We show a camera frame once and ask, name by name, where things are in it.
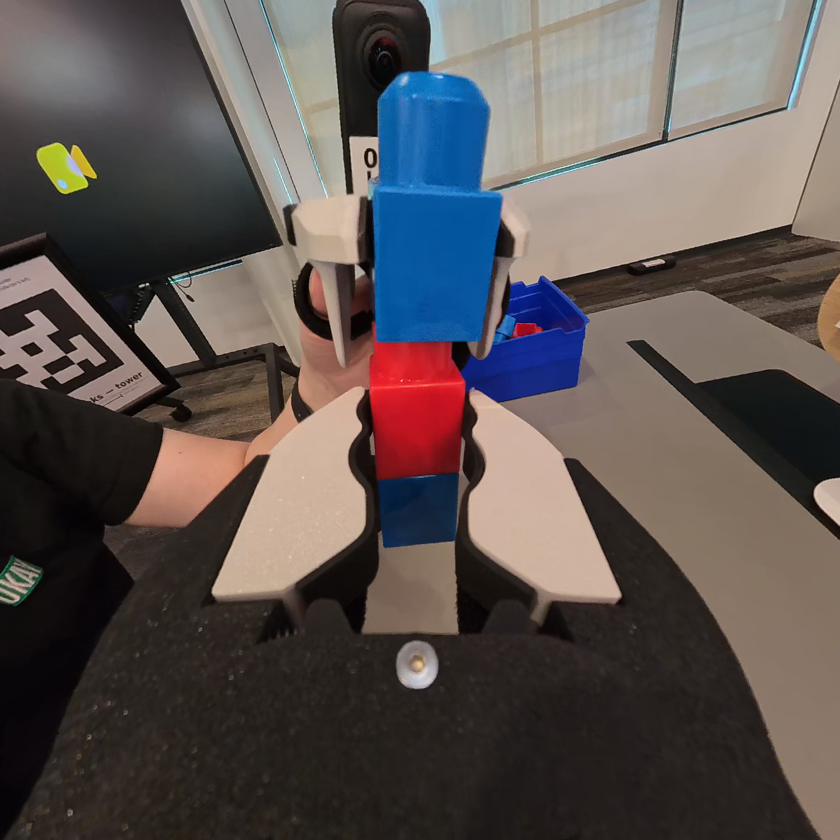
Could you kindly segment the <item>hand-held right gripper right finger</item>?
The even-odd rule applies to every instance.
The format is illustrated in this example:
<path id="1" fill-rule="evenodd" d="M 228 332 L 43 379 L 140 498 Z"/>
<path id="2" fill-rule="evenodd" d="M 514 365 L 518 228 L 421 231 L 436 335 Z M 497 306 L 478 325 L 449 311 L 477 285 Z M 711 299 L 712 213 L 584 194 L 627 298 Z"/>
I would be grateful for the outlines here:
<path id="1" fill-rule="evenodd" d="M 456 580 L 491 612 L 504 600 L 543 622 L 554 603 L 615 605 L 622 593 L 564 457 L 473 389 L 465 400 Z"/>

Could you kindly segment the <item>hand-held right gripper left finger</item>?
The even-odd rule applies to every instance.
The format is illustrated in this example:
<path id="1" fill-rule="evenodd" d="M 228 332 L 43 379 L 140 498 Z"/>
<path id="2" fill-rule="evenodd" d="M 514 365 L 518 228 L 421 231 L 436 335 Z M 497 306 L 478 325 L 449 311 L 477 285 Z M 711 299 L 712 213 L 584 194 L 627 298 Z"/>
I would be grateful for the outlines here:
<path id="1" fill-rule="evenodd" d="M 379 569 L 369 393 L 357 386 L 273 447 L 213 583 L 217 602 L 349 606 Z"/>

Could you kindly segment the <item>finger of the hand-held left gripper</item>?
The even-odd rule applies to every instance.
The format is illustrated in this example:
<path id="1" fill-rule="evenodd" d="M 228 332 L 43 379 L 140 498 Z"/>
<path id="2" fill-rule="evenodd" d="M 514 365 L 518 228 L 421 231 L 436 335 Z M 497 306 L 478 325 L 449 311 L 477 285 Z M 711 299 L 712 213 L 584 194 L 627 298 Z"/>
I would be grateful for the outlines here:
<path id="1" fill-rule="evenodd" d="M 512 199 L 503 197 L 481 334 L 479 340 L 472 343 L 473 357 L 479 361 L 488 356 L 496 330 L 507 314 L 511 266 L 528 253 L 530 232 L 526 214 Z"/>
<path id="2" fill-rule="evenodd" d="M 318 272 L 340 367 L 347 365 L 355 267 L 370 257 L 370 200 L 335 196 L 286 208 L 287 232 Z"/>

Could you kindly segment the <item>blue plastic bin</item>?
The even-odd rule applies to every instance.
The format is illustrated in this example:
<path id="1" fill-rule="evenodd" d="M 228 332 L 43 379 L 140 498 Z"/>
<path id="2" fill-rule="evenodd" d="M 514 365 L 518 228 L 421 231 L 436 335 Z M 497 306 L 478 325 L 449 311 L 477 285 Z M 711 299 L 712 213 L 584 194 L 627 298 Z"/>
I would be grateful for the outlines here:
<path id="1" fill-rule="evenodd" d="M 484 360 L 470 357 L 462 371 L 467 389 L 503 403 L 576 386 L 589 322 L 583 311 L 542 276 L 511 284 L 507 314 L 543 331 L 492 344 Z"/>

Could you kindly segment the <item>person's left forearm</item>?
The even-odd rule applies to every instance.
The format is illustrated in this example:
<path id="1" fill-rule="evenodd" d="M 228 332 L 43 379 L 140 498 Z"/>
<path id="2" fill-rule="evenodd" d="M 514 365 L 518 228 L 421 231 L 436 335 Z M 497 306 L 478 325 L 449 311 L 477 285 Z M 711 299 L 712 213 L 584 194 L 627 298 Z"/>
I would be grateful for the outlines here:
<path id="1" fill-rule="evenodd" d="M 187 526 L 252 460 L 267 455 L 297 425 L 293 412 L 284 411 L 250 443 L 165 429 L 150 480 L 124 523 Z"/>

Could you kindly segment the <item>person's left hand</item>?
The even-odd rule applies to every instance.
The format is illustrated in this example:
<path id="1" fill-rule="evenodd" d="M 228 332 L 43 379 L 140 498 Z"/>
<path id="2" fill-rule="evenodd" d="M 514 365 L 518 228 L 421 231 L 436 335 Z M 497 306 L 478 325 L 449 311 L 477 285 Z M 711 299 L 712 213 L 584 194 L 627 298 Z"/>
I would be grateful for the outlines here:
<path id="1" fill-rule="evenodd" d="M 321 318 L 328 317 L 319 273 L 309 277 L 309 301 Z M 371 310 L 371 282 L 365 275 L 355 280 L 352 314 Z M 373 329 L 346 347 L 346 366 L 338 363 L 333 343 L 312 332 L 299 321 L 301 372 L 298 378 L 301 399 L 314 411 L 326 406 L 355 386 L 369 387 L 370 357 L 374 348 Z"/>

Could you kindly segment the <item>black rolling stand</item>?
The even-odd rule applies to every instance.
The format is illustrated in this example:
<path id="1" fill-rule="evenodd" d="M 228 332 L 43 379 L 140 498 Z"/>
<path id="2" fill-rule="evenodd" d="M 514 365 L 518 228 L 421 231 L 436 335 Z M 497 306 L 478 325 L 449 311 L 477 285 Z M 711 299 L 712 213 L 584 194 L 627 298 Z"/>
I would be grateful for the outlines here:
<path id="1" fill-rule="evenodd" d="M 153 299 L 161 302 L 197 357 L 196 361 L 168 368 L 176 380 L 186 375 L 218 371 L 245 362 L 264 362 L 270 418 L 276 421 L 281 415 L 286 402 L 282 377 L 287 375 L 296 380 L 300 373 L 298 365 L 291 359 L 283 344 L 265 342 L 227 353 L 216 352 L 185 304 L 185 300 L 193 301 L 193 298 L 179 287 L 179 281 L 175 277 L 107 290 L 102 295 L 131 329 L 135 329 L 141 321 Z"/>

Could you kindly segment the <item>white framed window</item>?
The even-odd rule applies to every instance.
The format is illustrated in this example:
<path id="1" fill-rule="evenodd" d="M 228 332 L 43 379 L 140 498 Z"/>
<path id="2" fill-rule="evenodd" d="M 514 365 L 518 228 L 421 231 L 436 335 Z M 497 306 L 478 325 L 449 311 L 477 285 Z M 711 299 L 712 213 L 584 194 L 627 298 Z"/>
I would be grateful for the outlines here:
<path id="1" fill-rule="evenodd" d="M 261 2 L 328 193 L 346 188 L 337 2 Z M 490 106 L 486 188 L 791 109 L 825 2 L 420 2 L 428 68 Z"/>

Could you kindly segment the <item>large black screen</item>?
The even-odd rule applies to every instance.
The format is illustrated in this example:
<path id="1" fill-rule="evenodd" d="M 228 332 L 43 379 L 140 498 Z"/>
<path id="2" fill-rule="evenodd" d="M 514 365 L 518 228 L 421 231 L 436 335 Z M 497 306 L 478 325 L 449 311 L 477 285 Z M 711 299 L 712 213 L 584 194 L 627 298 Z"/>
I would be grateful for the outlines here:
<path id="1" fill-rule="evenodd" d="M 1 2 L 1 242 L 98 290 L 280 245 L 181 2 Z"/>

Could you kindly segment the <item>person's black shirt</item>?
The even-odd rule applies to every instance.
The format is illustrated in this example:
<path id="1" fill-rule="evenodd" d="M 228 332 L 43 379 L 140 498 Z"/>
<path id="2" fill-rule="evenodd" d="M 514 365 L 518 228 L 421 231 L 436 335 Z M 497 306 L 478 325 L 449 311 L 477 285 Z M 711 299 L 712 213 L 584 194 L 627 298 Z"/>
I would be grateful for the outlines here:
<path id="1" fill-rule="evenodd" d="M 162 439 L 156 423 L 2 381 L 2 833 L 133 585 L 104 532 L 139 506 Z"/>

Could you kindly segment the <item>black white pattern sign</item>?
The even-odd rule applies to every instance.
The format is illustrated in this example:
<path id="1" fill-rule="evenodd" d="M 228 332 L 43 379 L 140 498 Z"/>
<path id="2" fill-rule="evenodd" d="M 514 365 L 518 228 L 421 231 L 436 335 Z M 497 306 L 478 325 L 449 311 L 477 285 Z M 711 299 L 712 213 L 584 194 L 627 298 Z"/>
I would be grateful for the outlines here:
<path id="1" fill-rule="evenodd" d="M 179 389 L 46 234 L 1 247 L 1 375 L 127 415 Z"/>

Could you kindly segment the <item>wooden display board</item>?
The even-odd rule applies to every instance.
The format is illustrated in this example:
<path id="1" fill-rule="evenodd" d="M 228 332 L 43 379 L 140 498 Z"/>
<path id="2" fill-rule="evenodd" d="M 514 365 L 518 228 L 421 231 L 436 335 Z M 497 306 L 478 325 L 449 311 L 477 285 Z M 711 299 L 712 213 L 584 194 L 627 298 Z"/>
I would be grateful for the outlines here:
<path id="1" fill-rule="evenodd" d="M 837 275 L 822 300 L 817 316 L 816 330 L 824 349 L 836 362 L 839 354 L 839 288 L 840 276 Z"/>

